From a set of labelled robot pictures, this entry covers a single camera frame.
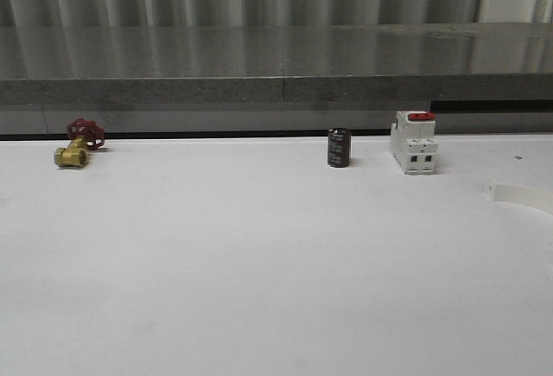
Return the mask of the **white circuit breaker red switch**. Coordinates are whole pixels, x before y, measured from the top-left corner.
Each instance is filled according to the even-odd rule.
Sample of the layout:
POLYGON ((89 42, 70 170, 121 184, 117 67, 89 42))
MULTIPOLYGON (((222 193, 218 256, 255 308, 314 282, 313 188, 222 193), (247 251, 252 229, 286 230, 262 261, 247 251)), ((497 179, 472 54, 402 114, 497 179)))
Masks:
POLYGON ((434 135, 434 113, 397 111, 391 124, 390 153, 406 175, 434 173, 438 151, 434 135))

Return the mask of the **grey stone bench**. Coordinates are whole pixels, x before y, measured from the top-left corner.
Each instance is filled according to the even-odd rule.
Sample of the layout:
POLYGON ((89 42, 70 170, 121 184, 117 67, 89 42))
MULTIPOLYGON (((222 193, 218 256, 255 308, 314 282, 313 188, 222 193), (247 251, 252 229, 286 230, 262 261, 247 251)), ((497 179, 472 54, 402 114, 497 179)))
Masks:
POLYGON ((111 137, 380 133, 399 110, 441 133, 549 132, 552 27, 10 27, 1 133, 111 137))

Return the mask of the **white half pipe clamp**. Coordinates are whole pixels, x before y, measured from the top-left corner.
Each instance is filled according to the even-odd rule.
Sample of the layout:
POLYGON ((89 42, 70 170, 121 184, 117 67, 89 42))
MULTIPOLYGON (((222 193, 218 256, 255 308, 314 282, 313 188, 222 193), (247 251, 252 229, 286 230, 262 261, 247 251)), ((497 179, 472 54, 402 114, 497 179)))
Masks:
POLYGON ((541 188, 489 180, 484 192, 491 201, 509 202, 553 214, 552 193, 541 188))

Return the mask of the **black cylindrical capacitor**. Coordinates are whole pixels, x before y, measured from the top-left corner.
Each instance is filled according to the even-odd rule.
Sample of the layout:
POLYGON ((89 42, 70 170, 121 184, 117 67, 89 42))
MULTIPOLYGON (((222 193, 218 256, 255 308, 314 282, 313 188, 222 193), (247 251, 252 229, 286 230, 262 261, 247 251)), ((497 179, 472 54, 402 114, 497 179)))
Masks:
POLYGON ((327 164, 333 168, 345 168, 350 163, 351 132, 345 128, 327 131, 327 164))

